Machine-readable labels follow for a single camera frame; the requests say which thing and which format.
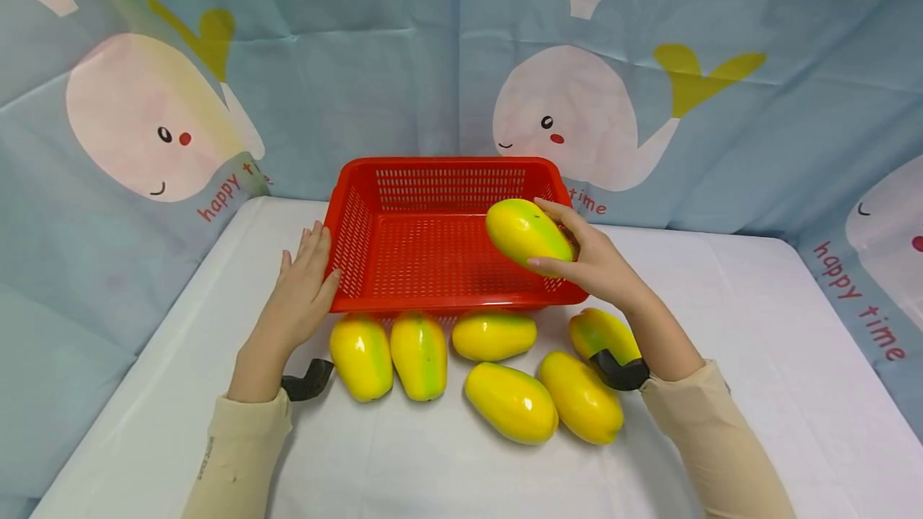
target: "papaya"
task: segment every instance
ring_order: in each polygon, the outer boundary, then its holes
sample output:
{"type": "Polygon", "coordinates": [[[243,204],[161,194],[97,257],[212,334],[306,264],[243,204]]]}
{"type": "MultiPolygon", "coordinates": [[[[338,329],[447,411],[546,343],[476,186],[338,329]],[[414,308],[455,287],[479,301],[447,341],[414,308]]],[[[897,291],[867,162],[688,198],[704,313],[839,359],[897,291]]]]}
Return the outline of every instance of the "papaya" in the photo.
{"type": "Polygon", "coordinates": [[[593,369],[564,351],[552,351],[539,365],[538,378],[572,433],[594,445],[615,440],[625,422],[622,406],[593,369]]]}
{"type": "Polygon", "coordinates": [[[604,348],[609,349],[620,365],[640,359],[638,343],[629,327],[615,315],[599,308],[584,308],[570,318],[570,342],[584,360],[589,360],[604,348]]]}
{"type": "Polygon", "coordinates": [[[539,206],[526,199],[506,199],[491,206],[486,217],[487,235],[506,257],[530,268],[534,257],[573,260],[574,247],[558,225],[539,206]]]}
{"type": "Polygon", "coordinates": [[[558,429],[558,410],[545,385],[515,368],[479,363],[468,373],[464,392],[506,439],[540,445],[558,429]]]}
{"type": "Polygon", "coordinates": [[[432,401],[445,391],[447,345],[442,326],[421,312],[401,313],[391,326],[391,359],[407,397],[432,401]]]}
{"type": "Polygon", "coordinates": [[[525,353],[538,331],[528,315],[509,311],[469,312],[452,329],[452,347],[472,361],[500,361],[525,353]]]}
{"type": "Polygon", "coordinates": [[[383,396],[394,384],[384,327],[366,314],[348,314],[330,332],[330,357],[346,389],[360,403],[383,396]]]}

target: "forearm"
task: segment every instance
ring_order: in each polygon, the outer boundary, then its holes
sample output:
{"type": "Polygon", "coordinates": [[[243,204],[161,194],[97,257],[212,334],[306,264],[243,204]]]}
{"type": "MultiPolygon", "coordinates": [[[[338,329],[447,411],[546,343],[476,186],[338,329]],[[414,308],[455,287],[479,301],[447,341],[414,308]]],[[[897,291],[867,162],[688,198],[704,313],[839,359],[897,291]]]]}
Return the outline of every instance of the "forearm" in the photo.
{"type": "Polygon", "coordinates": [[[267,403],[279,392],[290,350],[261,335],[259,326],[237,353],[227,397],[237,403],[267,403]]]}
{"type": "Polygon", "coordinates": [[[285,391],[277,390],[267,403],[220,397],[183,519],[263,519],[272,472],[291,429],[285,391]]]}
{"type": "Polygon", "coordinates": [[[642,397],[679,450],[706,518],[795,516],[775,467],[715,363],[675,383],[651,379],[642,397]]]}
{"type": "Polygon", "coordinates": [[[227,395],[215,404],[205,457],[183,519],[262,519],[272,473],[292,429],[280,390],[288,354],[259,331],[237,354],[227,395]]]}
{"type": "Polygon", "coordinates": [[[662,380],[682,380],[698,372],[705,365],[702,355],[667,305],[647,284],[638,282],[631,298],[613,305],[625,313],[651,373],[662,380]]]}

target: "white tablecloth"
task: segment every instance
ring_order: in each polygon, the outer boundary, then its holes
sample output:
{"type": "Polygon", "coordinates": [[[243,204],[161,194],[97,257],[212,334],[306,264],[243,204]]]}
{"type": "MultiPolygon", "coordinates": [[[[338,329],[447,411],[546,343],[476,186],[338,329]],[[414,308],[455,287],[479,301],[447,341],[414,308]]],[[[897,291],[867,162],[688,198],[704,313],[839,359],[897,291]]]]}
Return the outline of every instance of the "white tablecloth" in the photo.
{"type": "MultiPolygon", "coordinates": [[[[279,253],[325,203],[254,199],[239,211],[138,363],[38,507],[35,519],[178,517],[226,390],[278,272],[279,253]]],[[[734,397],[783,477],[798,517],[923,517],[923,447],[796,253],[744,236],[601,227],[662,296],[734,397]]],[[[600,301],[590,306],[608,308],[600,301]]],[[[570,350],[566,320],[537,315],[534,372],[570,350]]],[[[292,357],[304,374],[327,355],[324,328],[292,357]]],[[[698,517],[679,458],[637,394],[607,447],[561,428],[546,445],[511,444],[462,397],[471,365],[452,356],[437,402],[414,404],[395,380],[357,404],[334,378],[298,404],[275,482],[273,519],[698,517]]]]}

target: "basket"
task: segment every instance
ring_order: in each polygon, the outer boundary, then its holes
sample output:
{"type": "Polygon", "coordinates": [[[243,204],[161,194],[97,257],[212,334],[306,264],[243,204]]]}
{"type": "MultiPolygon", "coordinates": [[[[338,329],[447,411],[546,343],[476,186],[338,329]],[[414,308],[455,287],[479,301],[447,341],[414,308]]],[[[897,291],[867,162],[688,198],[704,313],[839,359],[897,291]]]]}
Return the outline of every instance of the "basket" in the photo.
{"type": "Polygon", "coordinates": [[[534,157],[358,159],[342,168],[326,225],[332,312],[518,309],[583,302],[575,284],[534,274],[491,243],[485,216],[504,199],[570,204],[558,168],[534,157]]]}

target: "yellow whale tail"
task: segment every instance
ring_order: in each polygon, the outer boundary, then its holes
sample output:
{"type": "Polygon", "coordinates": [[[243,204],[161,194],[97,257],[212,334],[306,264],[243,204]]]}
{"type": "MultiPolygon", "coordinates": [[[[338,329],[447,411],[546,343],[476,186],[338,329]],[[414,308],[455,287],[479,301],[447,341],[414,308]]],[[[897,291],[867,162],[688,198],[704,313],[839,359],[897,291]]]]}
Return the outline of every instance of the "yellow whale tail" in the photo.
{"type": "Polygon", "coordinates": [[[227,82],[228,48],[231,46],[235,20],[228,10],[206,10],[199,20],[199,34],[172,13],[163,3],[147,0],[147,7],[153,10],[168,25],[172,26],[201,62],[212,71],[219,82],[227,82]]]}
{"type": "Polygon", "coordinates": [[[673,87],[673,116],[681,119],[688,111],[717,95],[735,82],[747,78],[766,60],[765,53],[748,52],[718,65],[710,75],[703,76],[699,59],[685,45],[661,45],[654,58],[667,71],[673,87]]]}

